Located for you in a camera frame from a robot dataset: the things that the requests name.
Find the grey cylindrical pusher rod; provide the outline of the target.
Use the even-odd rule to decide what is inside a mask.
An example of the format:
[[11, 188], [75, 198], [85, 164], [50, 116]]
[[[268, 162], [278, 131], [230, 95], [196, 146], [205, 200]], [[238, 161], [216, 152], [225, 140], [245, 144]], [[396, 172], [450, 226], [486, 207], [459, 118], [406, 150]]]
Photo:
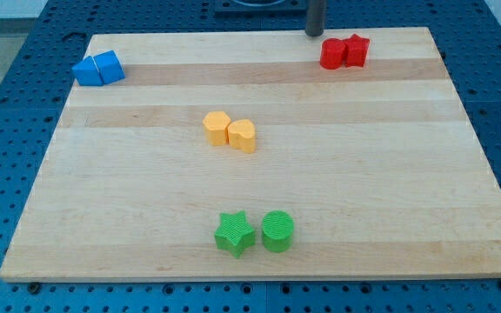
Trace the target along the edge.
[[309, 0], [306, 11], [305, 34], [320, 37], [324, 33], [327, 0]]

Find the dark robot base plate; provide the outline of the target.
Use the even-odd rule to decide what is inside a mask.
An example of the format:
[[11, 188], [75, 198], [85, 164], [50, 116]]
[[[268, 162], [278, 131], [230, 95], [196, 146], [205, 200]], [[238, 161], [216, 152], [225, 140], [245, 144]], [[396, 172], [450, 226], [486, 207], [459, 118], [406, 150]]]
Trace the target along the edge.
[[303, 13], [306, 0], [214, 0], [217, 17], [235, 14]]

